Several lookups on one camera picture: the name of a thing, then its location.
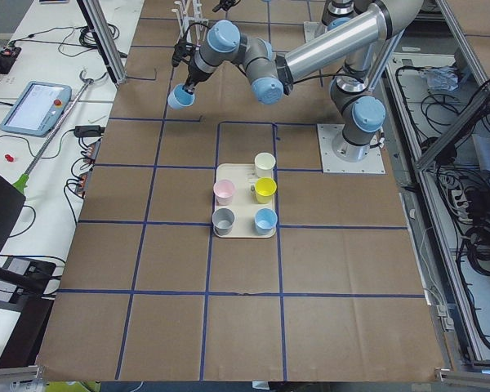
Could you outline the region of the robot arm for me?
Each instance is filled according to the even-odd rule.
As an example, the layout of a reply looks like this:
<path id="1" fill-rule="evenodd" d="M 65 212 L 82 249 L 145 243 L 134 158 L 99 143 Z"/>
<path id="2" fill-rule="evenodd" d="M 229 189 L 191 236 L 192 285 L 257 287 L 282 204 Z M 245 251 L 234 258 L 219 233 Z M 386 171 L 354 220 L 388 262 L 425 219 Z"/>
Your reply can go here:
<path id="1" fill-rule="evenodd" d="M 385 106 L 372 95 L 399 35 L 414 21 L 420 1 L 338 1 L 334 7 L 350 7 L 354 15 L 328 21 L 318 37 L 275 55 L 272 46 L 248 37 L 229 20 L 219 20 L 207 31 L 200 47 L 185 48 L 173 56 L 178 65 L 189 57 L 188 77 L 170 92 L 167 103 L 182 109 L 194 103 L 195 87 L 207 81 L 218 66 L 228 61 L 242 66 L 256 99 L 272 105 L 291 93 L 305 77 L 343 58 L 341 71 L 330 86 L 330 97 L 345 124 L 332 142 L 333 153 L 356 163 L 366 158 L 374 135 L 385 121 Z"/>

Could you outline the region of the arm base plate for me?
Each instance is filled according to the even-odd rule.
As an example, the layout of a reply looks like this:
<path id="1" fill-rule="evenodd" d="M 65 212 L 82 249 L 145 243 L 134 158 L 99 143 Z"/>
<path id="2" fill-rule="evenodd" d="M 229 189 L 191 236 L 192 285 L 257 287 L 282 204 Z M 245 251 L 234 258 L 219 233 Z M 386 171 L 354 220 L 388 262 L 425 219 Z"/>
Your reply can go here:
<path id="1" fill-rule="evenodd" d="M 318 124 L 318 143 L 325 174 L 384 175 L 381 143 L 376 136 L 365 146 L 343 138 L 343 124 Z"/>

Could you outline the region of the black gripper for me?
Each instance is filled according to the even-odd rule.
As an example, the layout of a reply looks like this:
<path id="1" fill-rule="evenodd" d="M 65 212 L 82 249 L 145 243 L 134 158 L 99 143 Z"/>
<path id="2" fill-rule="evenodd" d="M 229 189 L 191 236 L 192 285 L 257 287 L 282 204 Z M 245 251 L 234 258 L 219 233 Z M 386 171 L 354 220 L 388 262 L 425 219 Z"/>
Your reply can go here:
<path id="1" fill-rule="evenodd" d="M 212 72 L 201 70 L 193 60 L 189 63 L 188 72 L 189 74 L 183 90 L 189 92 L 191 95 L 195 93 L 197 84 L 207 81 L 212 75 Z"/>
<path id="2" fill-rule="evenodd" d="M 235 7 L 241 2 L 241 0 L 220 0 L 213 8 L 213 12 L 228 11 L 230 8 Z"/>

